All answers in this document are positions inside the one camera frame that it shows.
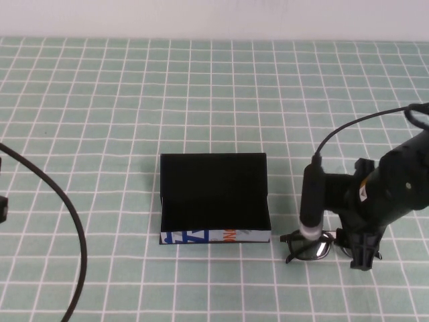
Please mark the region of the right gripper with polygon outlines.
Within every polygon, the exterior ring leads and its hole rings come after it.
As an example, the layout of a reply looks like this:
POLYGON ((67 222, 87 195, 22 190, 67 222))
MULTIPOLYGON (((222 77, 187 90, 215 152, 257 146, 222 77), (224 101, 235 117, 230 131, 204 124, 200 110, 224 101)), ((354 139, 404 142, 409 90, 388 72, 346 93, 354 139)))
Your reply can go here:
POLYGON ((361 183, 375 170, 373 160, 360 158, 355 162, 355 173, 325 174, 324 209, 340 217, 342 227, 336 229, 336 245, 351 249, 351 269, 368 271, 373 260, 382 260, 379 245, 386 225, 375 222, 364 210, 359 197, 361 183))

